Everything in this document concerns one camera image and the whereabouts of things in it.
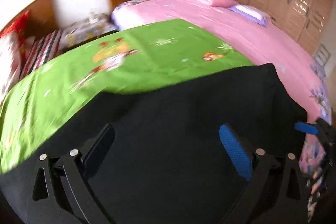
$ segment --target red cloth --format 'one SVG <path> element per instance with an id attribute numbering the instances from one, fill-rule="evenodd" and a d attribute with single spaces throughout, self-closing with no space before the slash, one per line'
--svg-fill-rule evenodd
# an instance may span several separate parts
<path id="1" fill-rule="evenodd" d="M 18 47 L 20 49 L 21 64 L 26 63 L 26 42 L 24 37 L 24 29 L 27 25 L 29 11 L 26 11 L 24 14 L 20 15 L 19 18 L 13 21 L 13 23 L 5 28 L 0 33 L 0 38 L 8 35 L 12 32 L 17 33 Z"/>

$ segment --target metal screw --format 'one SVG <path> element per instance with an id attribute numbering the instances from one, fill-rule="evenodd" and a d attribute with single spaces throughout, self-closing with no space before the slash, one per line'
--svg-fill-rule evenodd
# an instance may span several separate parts
<path id="1" fill-rule="evenodd" d="M 47 155 L 46 154 L 42 154 L 41 156 L 40 156 L 40 160 L 45 160 L 47 158 Z"/>
<path id="2" fill-rule="evenodd" d="M 289 153 L 289 154 L 288 154 L 288 158 L 289 158 L 290 160 L 295 160 L 295 155 L 294 155 L 293 153 Z"/>
<path id="3" fill-rule="evenodd" d="M 263 150 L 262 148 L 258 148 L 256 151 L 257 155 L 259 156 L 263 156 L 265 155 L 265 150 Z"/>
<path id="4" fill-rule="evenodd" d="M 73 149 L 70 151 L 70 156 L 74 157 L 74 156 L 77 156 L 78 154 L 78 150 L 77 149 Z"/>

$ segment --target green blanket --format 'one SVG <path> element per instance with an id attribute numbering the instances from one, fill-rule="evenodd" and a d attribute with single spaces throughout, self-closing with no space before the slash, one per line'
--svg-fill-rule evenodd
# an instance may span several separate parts
<path id="1" fill-rule="evenodd" d="M 139 93 L 252 63 L 181 19 L 102 37 L 60 55 L 9 92 L 0 114 L 0 173 L 27 159 L 98 92 Z"/>

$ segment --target striped fabric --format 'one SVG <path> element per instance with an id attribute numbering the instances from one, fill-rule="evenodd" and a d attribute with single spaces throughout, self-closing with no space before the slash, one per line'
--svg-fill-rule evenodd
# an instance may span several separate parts
<path id="1" fill-rule="evenodd" d="M 56 30 L 34 42 L 25 66 L 21 71 L 20 80 L 56 57 L 61 35 L 62 30 Z"/>

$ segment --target cartoon character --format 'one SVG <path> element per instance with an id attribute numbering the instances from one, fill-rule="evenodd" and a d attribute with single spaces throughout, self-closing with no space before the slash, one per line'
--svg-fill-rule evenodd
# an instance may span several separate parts
<path id="1" fill-rule="evenodd" d="M 209 62 L 209 61 L 216 60 L 224 56 L 225 55 L 222 55 L 222 54 L 214 54 L 212 52 L 207 52 L 206 54 L 203 55 L 203 59 Z"/>
<path id="2" fill-rule="evenodd" d="M 122 63 L 124 63 L 126 56 L 139 53 L 138 50 L 134 50 L 134 49 L 129 50 L 128 44 L 125 42 L 122 42 L 120 45 L 114 45 L 109 48 L 106 48 L 106 45 L 107 45 L 107 42 L 100 43 L 100 46 L 102 46 L 103 48 L 100 51 L 98 51 L 93 57 L 94 62 L 98 62 L 102 60 L 102 64 L 94 68 L 92 71 L 90 71 L 89 74 L 84 79 L 80 80 L 80 82 L 78 82 L 71 89 L 71 92 L 81 87 L 95 73 L 101 70 L 110 71 L 110 70 L 116 69 L 120 67 Z"/>

